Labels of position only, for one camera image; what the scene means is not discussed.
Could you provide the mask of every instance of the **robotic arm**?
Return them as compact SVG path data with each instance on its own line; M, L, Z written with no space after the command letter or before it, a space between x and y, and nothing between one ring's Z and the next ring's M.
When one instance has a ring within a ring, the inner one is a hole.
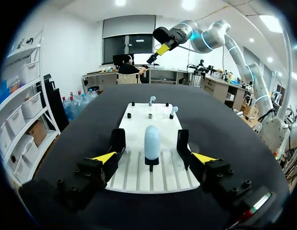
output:
M216 48L226 46L230 55L234 59L240 76L244 82L253 82L254 95L259 108L259 118L261 122L255 126L254 131L266 143L270 151L279 159L288 148L297 147L297 125L291 129L279 117L275 116L272 100L256 63L247 65L243 54L237 43L227 34L230 25L225 20L214 22L209 29L202 31L196 22L185 20L178 23L172 29L167 30L159 27L153 32L154 38L162 45L157 52L147 61L151 64L160 55L171 51L189 39L191 45L197 53L206 54Z
M200 30L196 22L192 20L185 20L178 23L169 31L164 27L157 28L153 32L153 36L162 45L161 48L151 56L148 63L152 63L157 59L158 55L163 55L165 52L173 50L189 39L191 40L193 49L203 54L225 45L233 57L243 81L253 81L254 94L257 98L256 102L260 111L259 117L264 116L273 109L269 91L263 76L260 74L259 66L256 63L247 65L239 46L226 33L230 28L230 25L225 20L212 23L209 29L204 32Z

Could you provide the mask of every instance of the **cable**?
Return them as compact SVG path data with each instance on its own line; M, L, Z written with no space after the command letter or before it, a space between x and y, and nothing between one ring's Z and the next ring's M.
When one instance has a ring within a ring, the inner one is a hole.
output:
M222 67L223 67L223 72L225 72L225 69L224 69L224 45L223 45Z
M205 17L202 17L202 18L200 18L200 19L198 19L198 20L195 20L195 22L197 22L197 21L199 21L199 20L202 20L202 19L204 19L204 18L206 18L206 17L209 17L210 15L212 15L212 14L214 14L214 13L217 13L217 12L223 10L223 9L226 9L226 8L229 8L229 7L241 6L241 5L244 5L244 4L248 4L248 3L251 2L251 1L253 1L253 0L249 0L249 1L245 2L245 3L241 3L241 4L238 4L238 5L223 6L221 9L219 9L219 10L217 10L217 11L213 11L212 13L210 13L209 15L206 15Z
M188 48L183 47L183 46L178 46L178 47L189 50L189 51L194 52L194 53L198 53L198 54L208 54L210 52L210 51L209 52L199 52L199 51L195 51L195 50L192 50L192 49L188 49Z
M154 46L154 50L158 50L158 49L156 49L157 46L161 46L161 44L157 44L157 45L155 45L155 46Z

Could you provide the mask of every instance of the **cardboard box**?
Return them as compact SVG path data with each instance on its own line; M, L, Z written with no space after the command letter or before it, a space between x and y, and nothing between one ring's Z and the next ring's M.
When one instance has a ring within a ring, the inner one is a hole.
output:
M29 127L26 134L34 137L34 142L39 147L44 138L46 137L46 129L41 121L35 121L32 126Z

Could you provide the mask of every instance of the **water bottle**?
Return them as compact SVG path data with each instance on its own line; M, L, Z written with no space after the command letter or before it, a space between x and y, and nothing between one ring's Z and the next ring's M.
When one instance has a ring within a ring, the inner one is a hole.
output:
M95 91L93 92L92 89L89 89L87 96L90 97L91 101L93 101L97 98L98 94Z
M82 100L81 91L78 91L78 95L74 96L74 100L80 102Z
M74 100L74 97L70 97L70 111L71 111L71 120L75 120L79 114L79 103Z
M80 101L80 112L83 111L83 109L90 103L91 101L86 97L86 95L83 93L81 95L81 101Z
M69 105L70 102L67 102L65 97L63 97L62 100L63 100L62 104L63 104L64 112L66 113L66 116L68 118L68 121L70 122L70 121L72 121L72 119L71 119L70 105Z

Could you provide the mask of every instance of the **storage bin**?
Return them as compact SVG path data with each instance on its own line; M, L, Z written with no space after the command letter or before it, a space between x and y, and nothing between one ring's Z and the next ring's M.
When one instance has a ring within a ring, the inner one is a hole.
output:
M7 132L6 122L0 127L0 153L4 157L6 152L11 145L11 139Z
M20 105L11 115L7 118L7 123L13 131L14 135L17 135L19 131L24 127L25 120L22 113L22 105Z
M42 110L40 93L41 92L32 96L29 100L22 104L22 111L25 119L34 118L34 116Z
M21 154L25 163L31 167L38 158L39 150L34 143L34 137L24 134L17 146L13 150L13 154Z
M27 84L39 76L39 61L24 65L19 72L19 78L22 84Z
M16 177L19 179L19 181L22 184L24 184L28 180L29 173L30 173L30 167L25 163L23 158L20 158L20 162L15 171Z

